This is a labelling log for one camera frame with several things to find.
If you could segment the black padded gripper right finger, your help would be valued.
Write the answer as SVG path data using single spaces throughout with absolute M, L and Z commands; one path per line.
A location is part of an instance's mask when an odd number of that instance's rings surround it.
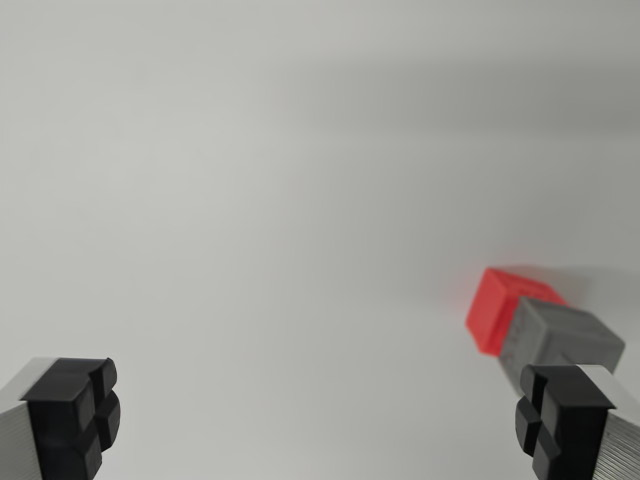
M 639 401 L 600 365 L 528 365 L 515 431 L 539 479 L 637 479 Z

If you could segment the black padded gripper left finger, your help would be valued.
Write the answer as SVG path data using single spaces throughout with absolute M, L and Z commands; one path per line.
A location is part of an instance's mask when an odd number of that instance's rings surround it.
M 93 479 L 116 440 L 114 361 L 31 359 L 1 388 L 1 477 Z

